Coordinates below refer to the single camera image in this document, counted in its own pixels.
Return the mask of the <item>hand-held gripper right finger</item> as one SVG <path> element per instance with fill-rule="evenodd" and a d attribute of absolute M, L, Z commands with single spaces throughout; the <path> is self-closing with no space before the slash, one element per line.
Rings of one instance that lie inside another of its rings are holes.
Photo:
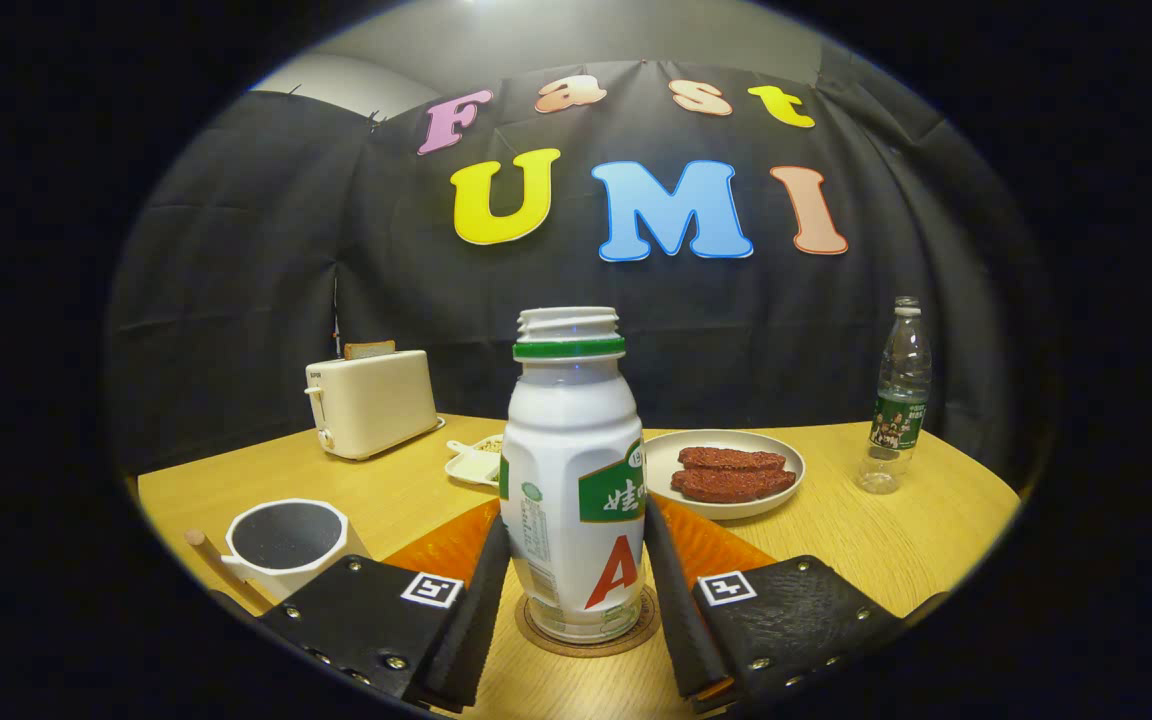
<path fill-rule="evenodd" d="M 778 560 L 684 505 L 646 501 L 646 551 L 679 692 L 695 711 L 767 711 L 904 632 L 812 555 Z"/>

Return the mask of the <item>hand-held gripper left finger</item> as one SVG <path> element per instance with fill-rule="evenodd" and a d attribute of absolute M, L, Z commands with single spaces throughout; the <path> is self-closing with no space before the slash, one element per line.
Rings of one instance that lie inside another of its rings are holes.
<path fill-rule="evenodd" d="M 477 698 L 508 564 L 490 500 L 382 560 L 348 553 L 256 624 L 365 691 L 461 712 Z"/>

